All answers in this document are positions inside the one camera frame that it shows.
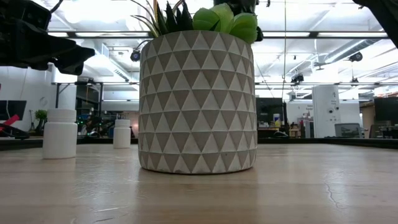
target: white plastic bottle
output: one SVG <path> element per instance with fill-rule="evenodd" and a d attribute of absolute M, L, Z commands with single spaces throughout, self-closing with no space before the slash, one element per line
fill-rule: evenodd
<path fill-rule="evenodd" d="M 49 109 L 44 126 L 43 159 L 76 157 L 76 111 Z"/>
<path fill-rule="evenodd" d="M 131 128 L 130 120 L 117 119 L 113 131 L 113 148 L 126 149 L 130 148 L 131 143 Z"/>

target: table surface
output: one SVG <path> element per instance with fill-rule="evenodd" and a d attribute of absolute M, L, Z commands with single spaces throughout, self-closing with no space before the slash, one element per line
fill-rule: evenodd
<path fill-rule="evenodd" d="M 80 145 L 76 159 L 0 152 L 7 224 L 397 223 L 398 151 L 260 145 L 253 169 L 170 175 L 140 169 L 137 146 Z"/>

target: geometric patterned planter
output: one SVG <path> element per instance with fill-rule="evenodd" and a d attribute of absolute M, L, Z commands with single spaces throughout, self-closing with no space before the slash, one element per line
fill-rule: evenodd
<path fill-rule="evenodd" d="M 142 50 L 139 160 L 148 170 L 220 174 L 253 166 L 257 149 L 250 45 L 190 30 Z"/>

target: red object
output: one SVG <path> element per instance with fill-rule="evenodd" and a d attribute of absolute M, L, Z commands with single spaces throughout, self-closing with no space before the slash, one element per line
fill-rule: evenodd
<path fill-rule="evenodd" d="M 14 116 L 12 116 L 10 119 L 8 119 L 7 121 L 5 121 L 3 124 L 5 124 L 5 125 L 8 125 L 8 126 L 11 126 L 12 124 L 14 124 L 16 121 L 18 121 L 19 120 L 19 116 L 18 115 L 14 115 Z"/>

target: small potted plant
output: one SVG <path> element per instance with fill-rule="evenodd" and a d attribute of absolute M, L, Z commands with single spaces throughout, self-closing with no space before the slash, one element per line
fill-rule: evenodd
<path fill-rule="evenodd" d="M 37 110 L 35 112 L 35 119 L 39 120 L 39 124 L 36 126 L 35 132 L 37 135 L 43 135 L 43 127 L 45 120 L 47 120 L 47 111 L 46 110 Z"/>
<path fill-rule="evenodd" d="M 134 17 L 154 39 L 141 57 L 141 166 L 183 174 L 252 167 L 257 121 L 250 45 L 257 17 L 234 15 L 226 3 L 193 17 L 185 1 L 167 3 L 164 15 L 158 4 L 152 11 L 142 7 L 150 18 Z"/>

